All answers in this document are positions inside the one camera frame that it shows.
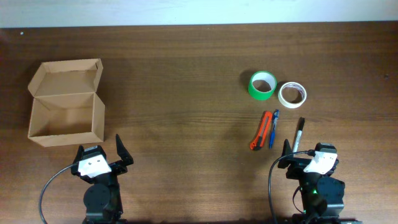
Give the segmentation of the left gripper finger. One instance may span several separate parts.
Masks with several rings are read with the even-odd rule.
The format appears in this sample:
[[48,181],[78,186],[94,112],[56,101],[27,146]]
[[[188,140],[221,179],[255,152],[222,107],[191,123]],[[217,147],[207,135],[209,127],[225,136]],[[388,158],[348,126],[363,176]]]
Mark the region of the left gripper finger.
[[79,163],[82,160],[82,157],[83,157],[83,154],[84,154],[84,150],[85,149],[84,149],[84,147],[82,145],[80,145],[78,147],[77,154],[75,156],[75,159],[73,160],[74,164],[77,164],[77,163]]
[[116,134],[116,150],[124,165],[131,165],[134,163],[132,156],[124,147],[124,144],[118,134]]

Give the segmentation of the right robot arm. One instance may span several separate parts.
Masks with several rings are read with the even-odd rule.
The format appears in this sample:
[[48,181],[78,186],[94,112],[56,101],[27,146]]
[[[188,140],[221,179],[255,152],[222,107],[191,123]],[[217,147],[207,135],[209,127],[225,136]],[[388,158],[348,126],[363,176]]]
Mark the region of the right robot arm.
[[359,223],[354,218],[340,218],[345,207],[345,183],[331,176],[338,165],[335,146],[319,142],[314,150],[304,153],[311,159],[296,157],[298,153],[285,140],[277,165],[280,169],[287,169],[287,179],[299,182],[295,191],[301,194],[303,210],[294,214],[289,223]]

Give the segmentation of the green tape roll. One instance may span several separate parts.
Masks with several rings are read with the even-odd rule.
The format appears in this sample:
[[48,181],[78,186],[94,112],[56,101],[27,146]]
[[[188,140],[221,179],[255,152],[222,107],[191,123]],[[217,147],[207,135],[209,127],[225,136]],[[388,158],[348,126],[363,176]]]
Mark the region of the green tape roll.
[[267,71],[255,72],[248,85],[248,93],[256,100],[268,100],[277,86],[275,76]]

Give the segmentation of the beige masking tape roll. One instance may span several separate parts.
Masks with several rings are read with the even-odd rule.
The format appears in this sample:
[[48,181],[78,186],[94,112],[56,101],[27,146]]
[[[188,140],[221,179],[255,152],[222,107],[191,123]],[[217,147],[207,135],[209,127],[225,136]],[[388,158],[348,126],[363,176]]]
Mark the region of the beige masking tape roll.
[[286,82],[279,89],[278,100],[284,107],[296,109],[307,100],[307,91],[297,82]]

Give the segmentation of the black white marker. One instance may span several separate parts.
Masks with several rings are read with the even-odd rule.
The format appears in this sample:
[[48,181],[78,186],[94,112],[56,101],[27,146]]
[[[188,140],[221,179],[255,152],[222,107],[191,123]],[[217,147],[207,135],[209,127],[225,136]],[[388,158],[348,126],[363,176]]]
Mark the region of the black white marker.
[[297,130],[297,133],[296,133],[294,147],[292,149],[293,152],[297,152],[298,151],[300,140],[301,140],[301,137],[302,137],[304,124],[305,124],[305,118],[301,117],[299,119],[299,122],[298,122],[298,130]]

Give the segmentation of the brown cardboard box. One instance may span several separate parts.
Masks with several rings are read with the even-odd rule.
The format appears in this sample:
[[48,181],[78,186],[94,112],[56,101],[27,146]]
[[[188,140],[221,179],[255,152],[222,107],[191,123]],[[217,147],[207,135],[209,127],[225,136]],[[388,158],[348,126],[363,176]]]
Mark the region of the brown cardboard box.
[[104,141],[105,105],[96,94],[102,72],[99,58],[41,63],[28,85],[28,139],[43,147]]

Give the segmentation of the orange utility knife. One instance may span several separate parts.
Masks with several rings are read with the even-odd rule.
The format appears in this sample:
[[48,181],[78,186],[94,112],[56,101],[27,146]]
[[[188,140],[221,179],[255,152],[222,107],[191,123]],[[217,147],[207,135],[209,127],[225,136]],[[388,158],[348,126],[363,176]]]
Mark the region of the orange utility knife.
[[256,137],[251,141],[249,145],[252,151],[258,151],[264,146],[264,142],[266,140],[267,132],[271,121],[272,113],[270,111],[265,111],[262,116]]

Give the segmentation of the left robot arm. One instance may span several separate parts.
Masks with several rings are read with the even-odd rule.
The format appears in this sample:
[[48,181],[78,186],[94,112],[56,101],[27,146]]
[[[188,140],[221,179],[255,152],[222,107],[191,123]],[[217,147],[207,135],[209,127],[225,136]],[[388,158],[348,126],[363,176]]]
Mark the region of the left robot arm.
[[116,135],[116,151],[120,160],[108,163],[101,146],[78,148],[71,174],[91,185],[83,197],[86,207],[83,223],[127,223],[121,218],[123,205],[118,176],[125,174],[134,160],[119,135]]

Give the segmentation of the blue pen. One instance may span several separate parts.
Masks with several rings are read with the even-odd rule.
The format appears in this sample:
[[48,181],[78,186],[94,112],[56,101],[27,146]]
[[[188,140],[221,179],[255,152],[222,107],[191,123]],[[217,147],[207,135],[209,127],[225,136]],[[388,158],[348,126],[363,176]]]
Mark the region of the blue pen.
[[272,117],[272,131],[271,131],[271,136],[269,139],[269,149],[271,149],[274,144],[275,132],[276,132],[278,119],[279,119],[279,110],[275,110],[273,113],[273,117]]

